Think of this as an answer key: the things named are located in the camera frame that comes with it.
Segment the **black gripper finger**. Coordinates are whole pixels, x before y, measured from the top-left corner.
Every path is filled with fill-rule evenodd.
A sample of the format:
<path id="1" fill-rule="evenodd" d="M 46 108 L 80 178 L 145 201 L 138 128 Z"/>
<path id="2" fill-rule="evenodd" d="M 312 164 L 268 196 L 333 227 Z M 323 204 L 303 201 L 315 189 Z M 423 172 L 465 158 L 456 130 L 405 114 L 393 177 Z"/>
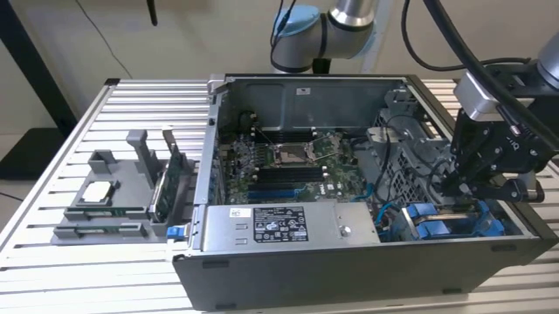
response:
<path id="1" fill-rule="evenodd" d="M 495 161 L 469 160 L 460 165 L 460 180 L 472 196 L 517 196 L 515 183 L 497 183 L 500 168 Z"/>
<path id="2" fill-rule="evenodd" d="M 491 162 L 495 154 L 489 141 L 495 133 L 493 122 L 477 122 L 467 113 L 459 113 L 451 141 L 451 155 L 453 156 L 453 170 L 441 181 L 443 195 L 461 195 L 460 186 L 464 184 L 473 195 L 483 195 L 495 189 L 491 182 Z"/>

